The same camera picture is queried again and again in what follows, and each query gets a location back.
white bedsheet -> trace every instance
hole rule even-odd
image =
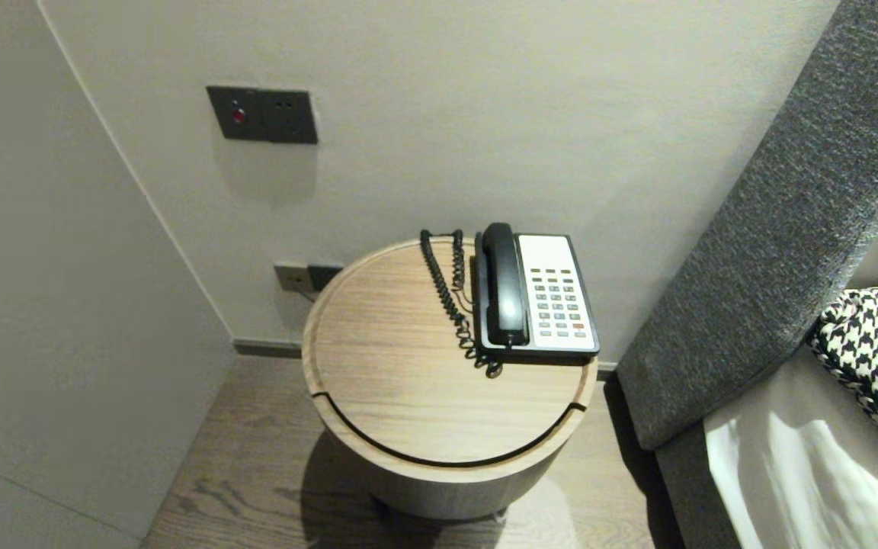
[[[878,428],[807,348],[703,428],[745,549],[878,549]]]

cable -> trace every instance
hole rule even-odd
[[[450,234],[437,234],[437,236],[453,237],[453,291],[456,292],[460,305],[463,305],[463,300],[466,300],[467,303],[472,303],[464,296],[460,298],[464,285],[466,285],[466,256],[464,256],[463,252],[463,231],[456,229]],[[442,302],[446,315],[449,316],[449,320],[453,320],[453,324],[456,324],[456,337],[460,338],[460,348],[466,350],[464,357],[473,359],[473,366],[475,368],[483,368],[485,366],[487,368],[487,377],[495,378],[501,374],[503,364],[477,351],[476,340],[473,339],[469,319],[460,312],[456,302],[453,301],[453,295],[450,294],[449,287],[446,285],[446,279],[443,278],[442,270],[439,268],[439,261],[436,261],[435,253],[432,251],[431,237],[432,233],[425,229],[418,234],[422,257],[425,257],[425,264],[429,268],[429,274],[432,275],[432,282],[436,286],[439,301]]]

floor plank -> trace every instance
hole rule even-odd
[[[505,517],[436,522],[376,507],[306,393],[300,361],[241,357],[143,547],[652,547],[602,384],[546,476]]]

wall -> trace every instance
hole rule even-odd
[[[229,333],[38,7],[0,10],[0,547],[137,546]]]
[[[274,261],[421,228],[570,233],[617,361],[836,3],[42,0],[239,338],[299,341]],[[206,84],[307,89],[317,147],[226,142]]]

telephone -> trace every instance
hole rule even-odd
[[[588,292],[571,239],[561,234],[515,234],[507,223],[491,223],[476,234],[473,267],[473,326],[457,309],[422,230],[421,247],[439,296],[457,326],[460,347],[477,366],[503,361],[583,364],[598,354],[598,335]],[[453,292],[463,302],[463,232],[453,237]]]

